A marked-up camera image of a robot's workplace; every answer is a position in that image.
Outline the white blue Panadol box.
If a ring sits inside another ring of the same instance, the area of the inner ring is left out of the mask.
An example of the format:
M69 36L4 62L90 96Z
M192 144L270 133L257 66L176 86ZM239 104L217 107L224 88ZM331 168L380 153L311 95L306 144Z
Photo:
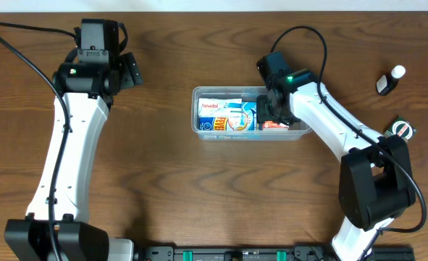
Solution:
M242 99L210 99L198 100L199 117L226 117L232 113L240 112Z

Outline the dark syrup bottle white cap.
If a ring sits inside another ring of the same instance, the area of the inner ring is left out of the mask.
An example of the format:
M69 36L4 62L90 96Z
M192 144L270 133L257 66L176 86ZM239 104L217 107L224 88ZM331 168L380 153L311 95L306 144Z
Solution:
M376 82L376 91L380 96L387 96L396 88L399 80L405 75L406 69L402 65L396 65L388 74L384 74Z

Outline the green white round-logo box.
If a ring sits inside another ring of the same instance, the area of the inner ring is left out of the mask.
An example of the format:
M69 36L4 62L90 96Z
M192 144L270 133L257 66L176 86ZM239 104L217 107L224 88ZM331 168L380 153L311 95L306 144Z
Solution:
M410 124L405 118L397 116L384 132L385 137L400 136L410 141L416 135L417 129Z

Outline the blue fever patch box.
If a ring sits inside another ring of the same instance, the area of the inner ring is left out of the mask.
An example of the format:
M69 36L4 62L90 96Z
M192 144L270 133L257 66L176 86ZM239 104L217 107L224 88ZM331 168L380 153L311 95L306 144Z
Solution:
M226 117L199 117L198 129L205 131L254 131L256 124L256 102L243 101L240 112Z

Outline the red Panadol ActiFast box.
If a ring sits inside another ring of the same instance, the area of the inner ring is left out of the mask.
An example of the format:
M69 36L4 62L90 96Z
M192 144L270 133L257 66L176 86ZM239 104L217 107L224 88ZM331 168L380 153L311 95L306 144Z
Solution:
M261 125L263 131L288 131L289 126L283 123L275 123L273 121L266 121Z

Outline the clear plastic container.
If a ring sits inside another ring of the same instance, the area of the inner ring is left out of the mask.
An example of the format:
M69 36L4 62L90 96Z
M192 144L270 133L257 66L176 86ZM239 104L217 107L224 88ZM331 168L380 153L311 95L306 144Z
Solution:
M198 129L198 100L200 98L210 99L236 99L241 98L244 102L256 102L259 95L265 94L263 86L199 86L193 90L191 106L191 127L193 131L203 140L254 140L254 141L294 141L301 136L310 133L311 128L304 122L294 123L289 126L288 131L263 131L257 121L257 129L249 131L215 131Z

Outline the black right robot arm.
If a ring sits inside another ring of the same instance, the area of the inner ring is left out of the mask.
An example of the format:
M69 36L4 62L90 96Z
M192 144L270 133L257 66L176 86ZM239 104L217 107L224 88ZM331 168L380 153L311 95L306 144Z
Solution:
M336 260L372 256L377 237L420 198L407 143L366 127L343 108L309 70L259 70L267 94L260 120L309 125L340 162L339 203L344 213L331 247Z

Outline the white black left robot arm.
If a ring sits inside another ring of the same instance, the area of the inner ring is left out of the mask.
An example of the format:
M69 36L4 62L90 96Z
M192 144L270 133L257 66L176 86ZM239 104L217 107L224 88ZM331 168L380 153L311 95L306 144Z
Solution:
M131 53L109 58L81 50L54 73L54 127L46 162L25 218L10 219L4 238L19 260L136 260L130 239L89 224L96 147L113 97L143 80Z

